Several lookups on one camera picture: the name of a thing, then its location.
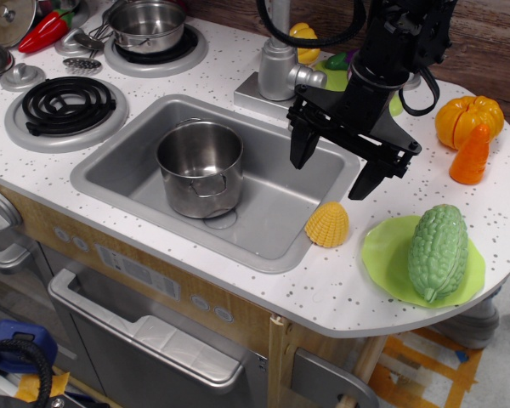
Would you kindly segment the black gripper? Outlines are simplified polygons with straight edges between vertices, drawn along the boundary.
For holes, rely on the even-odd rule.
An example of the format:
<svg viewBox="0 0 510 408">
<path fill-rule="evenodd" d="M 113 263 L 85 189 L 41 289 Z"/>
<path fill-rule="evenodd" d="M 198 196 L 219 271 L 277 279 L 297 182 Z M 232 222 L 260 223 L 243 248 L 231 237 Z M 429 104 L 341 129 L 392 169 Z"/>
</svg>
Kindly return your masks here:
<svg viewBox="0 0 510 408">
<path fill-rule="evenodd" d="M 342 92 L 297 85 L 287 118 L 292 127 L 290 161 L 301 169 L 313 155 L 319 138 L 365 159 L 348 198 L 364 200 L 385 175 L 405 174 L 421 146 L 391 117 L 389 103 L 407 75 L 396 83 L 364 68 L 351 68 Z"/>
</svg>

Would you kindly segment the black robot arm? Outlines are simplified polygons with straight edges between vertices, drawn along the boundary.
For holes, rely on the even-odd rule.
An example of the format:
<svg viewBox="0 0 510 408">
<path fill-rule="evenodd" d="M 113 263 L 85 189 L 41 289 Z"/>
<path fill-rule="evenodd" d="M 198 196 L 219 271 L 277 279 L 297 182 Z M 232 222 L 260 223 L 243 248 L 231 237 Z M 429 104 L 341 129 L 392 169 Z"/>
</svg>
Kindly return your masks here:
<svg viewBox="0 0 510 408">
<path fill-rule="evenodd" d="M 350 64 L 341 93 L 298 85 L 287 117 L 290 161 L 300 169 L 321 138 L 365 159 L 348 197 L 365 199 L 385 178 L 403 177 L 422 147 L 392 118 L 389 105 L 412 74 L 439 98 L 430 65 L 451 46 L 453 1 L 375 1 L 365 41 Z"/>
</svg>

